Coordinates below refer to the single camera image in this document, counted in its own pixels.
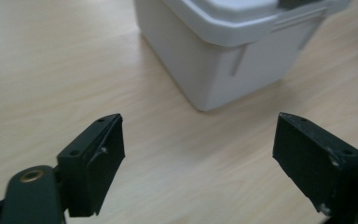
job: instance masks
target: white lid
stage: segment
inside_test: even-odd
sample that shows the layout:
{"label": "white lid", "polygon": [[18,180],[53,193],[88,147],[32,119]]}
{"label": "white lid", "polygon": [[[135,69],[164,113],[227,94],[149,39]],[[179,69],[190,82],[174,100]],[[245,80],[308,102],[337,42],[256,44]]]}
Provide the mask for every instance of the white lid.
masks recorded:
{"label": "white lid", "polygon": [[201,39],[234,47],[266,35],[279,0],[164,0]]}

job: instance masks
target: white box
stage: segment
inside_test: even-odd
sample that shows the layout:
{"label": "white box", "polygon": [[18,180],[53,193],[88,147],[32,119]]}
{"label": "white box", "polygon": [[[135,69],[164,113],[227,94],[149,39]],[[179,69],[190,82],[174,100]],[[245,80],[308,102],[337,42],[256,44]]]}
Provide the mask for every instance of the white box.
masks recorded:
{"label": "white box", "polygon": [[298,1],[134,3],[152,49],[191,104],[206,111],[281,78],[323,20],[351,0]]}

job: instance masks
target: wooden table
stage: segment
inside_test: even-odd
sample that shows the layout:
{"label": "wooden table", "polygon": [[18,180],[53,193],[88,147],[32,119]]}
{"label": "wooden table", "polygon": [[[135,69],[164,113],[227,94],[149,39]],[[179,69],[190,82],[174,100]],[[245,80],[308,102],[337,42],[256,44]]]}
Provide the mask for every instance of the wooden table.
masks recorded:
{"label": "wooden table", "polygon": [[272,159],[280,111],[358,148],[358,0],[282,80],[195,110],[136,26],[132,1],[0,0],[0,200],[8,180],[121,113],[127,157],[101,214],[69,223],[319,223]]}

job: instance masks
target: white plastic container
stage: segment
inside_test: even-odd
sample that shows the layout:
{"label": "white plastic container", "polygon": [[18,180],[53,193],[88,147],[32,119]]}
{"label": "white plastic container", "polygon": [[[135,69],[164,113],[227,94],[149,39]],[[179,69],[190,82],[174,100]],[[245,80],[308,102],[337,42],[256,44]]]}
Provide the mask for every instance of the white plastic container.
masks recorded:
{"label": "white plastic container", "polygon": [[323,20],[350,1],[134,0],[145,38],[202,111],[281,78]]}

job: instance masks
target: wood grain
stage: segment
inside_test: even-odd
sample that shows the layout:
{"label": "wood grain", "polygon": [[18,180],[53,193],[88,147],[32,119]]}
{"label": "wood grain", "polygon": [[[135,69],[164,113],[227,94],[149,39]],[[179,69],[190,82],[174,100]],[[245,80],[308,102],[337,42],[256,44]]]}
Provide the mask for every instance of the wood grain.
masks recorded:
{"label": "wood grain", "polygon": [[280,111],[358,148],[358,0],[280,81],[202,113],[145,43],[128,0],[0,0],[0,200],[22,169],[121,113],[127,158],[101,214],[69,223],[319,223],[272,159]]}

